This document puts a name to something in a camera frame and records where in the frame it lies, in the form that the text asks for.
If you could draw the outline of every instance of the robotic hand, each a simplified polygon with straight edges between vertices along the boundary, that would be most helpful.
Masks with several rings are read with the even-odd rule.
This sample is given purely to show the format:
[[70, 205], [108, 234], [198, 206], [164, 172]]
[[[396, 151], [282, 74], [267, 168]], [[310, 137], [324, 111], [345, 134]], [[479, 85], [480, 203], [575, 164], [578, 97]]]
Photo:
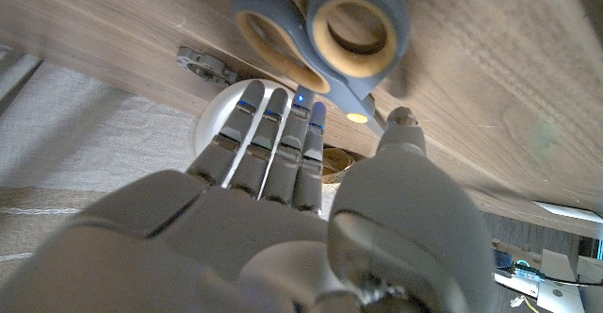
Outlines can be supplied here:
[[9, 280], [3, 309], [492, 311], [481, 217], [425, 158], [408, 109], [390, 114], [325, 222], [324, 105], [300, 87], [286, 116], [276, 90], [256, 115], [263, 95], [249, 82], [187, 173], [151, 174], [73, 216]]

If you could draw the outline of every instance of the metal bracket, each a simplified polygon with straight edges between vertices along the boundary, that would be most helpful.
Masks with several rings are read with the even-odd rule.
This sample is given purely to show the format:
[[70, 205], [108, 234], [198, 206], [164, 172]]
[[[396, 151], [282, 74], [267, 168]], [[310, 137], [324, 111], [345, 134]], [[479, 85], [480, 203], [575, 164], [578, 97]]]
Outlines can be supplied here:
[[221, 60], [208, 54], [200, 54], [187, 47], [180, 47], [177, 54], [178, 65], [191, 71], [204, 81], [228, 87], [236, 82], [237, 73], [226, 67]]

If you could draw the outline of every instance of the scissor handle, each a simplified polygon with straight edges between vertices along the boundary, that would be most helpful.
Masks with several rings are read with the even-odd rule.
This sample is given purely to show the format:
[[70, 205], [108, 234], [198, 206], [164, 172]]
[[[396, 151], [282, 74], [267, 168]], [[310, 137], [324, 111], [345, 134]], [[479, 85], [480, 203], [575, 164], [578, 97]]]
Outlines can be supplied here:
[[[236, 26], [252, 48], [274, 68], [307, 89], [327, 93], [331, 89], [329, 79], [337, 73], [329, 68], [314, 51], [308, 39], [305, 20], [291, 0], [234, 0], [233, 14]], [[256, 31], [250, 16], [255, 16], [272, 26], [283, 38], [289, 49], [305, 66], [277, 51]], [[345, 83], [343, 77], [336, 78]]]
[[[381, 21], [385, 42], [380, 50], [354, 53], [337, 42], [327, 17], [344, 5], [367, 9]], [[310, 40], [320, 57], [348, 78], [378, 76], [380, 81], [406, 50], [410, 30], [406, 0], [309, 0], [306, 18]]]

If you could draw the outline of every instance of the scissors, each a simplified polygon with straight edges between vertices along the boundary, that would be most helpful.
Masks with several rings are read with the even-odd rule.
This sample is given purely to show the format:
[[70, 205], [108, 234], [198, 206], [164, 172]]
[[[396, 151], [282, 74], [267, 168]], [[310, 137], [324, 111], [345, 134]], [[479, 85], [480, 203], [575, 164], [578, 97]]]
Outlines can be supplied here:
[[[383, 24], [385, 41], [374, 52], [341, 45], [329, 23], [337, 8], [368, 10]], [[251, 47], [274, 68], [311, 91], [324, 94], [349, 120], [383, 134], [383, 118], [370, 96], [404, 54], [410, 30], [406, 0], [308, 0], [306, 17], [291, 0], [234, 0], [236, 26]], [[265, 37], [259, 20], [269, 25], [294, 57]]]

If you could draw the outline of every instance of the wooden table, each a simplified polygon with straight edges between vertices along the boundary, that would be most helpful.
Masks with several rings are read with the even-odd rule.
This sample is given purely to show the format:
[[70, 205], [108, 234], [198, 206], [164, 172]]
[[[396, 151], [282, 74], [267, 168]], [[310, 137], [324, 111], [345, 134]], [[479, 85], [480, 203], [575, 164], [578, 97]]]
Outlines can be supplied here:
[[[220, 89], [176, 66], [181, 45], [295, 88], [242, 39], [230, 2], [0, 0], [0, 42], [193, 114]], [[480, 210], [600, 239], [603, 225], [532, 202], [603, 214], [600, 46], [559, 0], [408, 2], [409, 49], [373, 92], [378, 111], [410, 107], [429, 158]], [[378, 138], [327, 105], [326, 142], [374, 154]]]

